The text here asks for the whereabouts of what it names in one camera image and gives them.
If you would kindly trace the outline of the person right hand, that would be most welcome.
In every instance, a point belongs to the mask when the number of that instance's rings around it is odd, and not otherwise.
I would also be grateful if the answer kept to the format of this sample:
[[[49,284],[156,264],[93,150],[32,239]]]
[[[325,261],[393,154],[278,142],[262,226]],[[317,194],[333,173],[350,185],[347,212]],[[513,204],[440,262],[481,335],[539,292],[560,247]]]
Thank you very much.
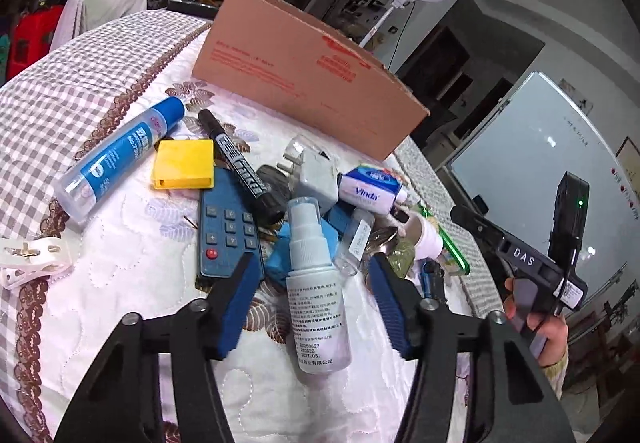
[[[509,291],[504,299],[503,307],[506,317],[512,321],[516,315],[516,305],[513,296],[514,278],[509,277],[504,281],[504,287]],[[568,326],[563,316],[544,317],[539,313],[529,313],[526,323],[531,330],[537,329],[538,335],[546,338],[544,348],[538,355],[538,363],[541,367],[550,367],[562,361],[568,348]]]

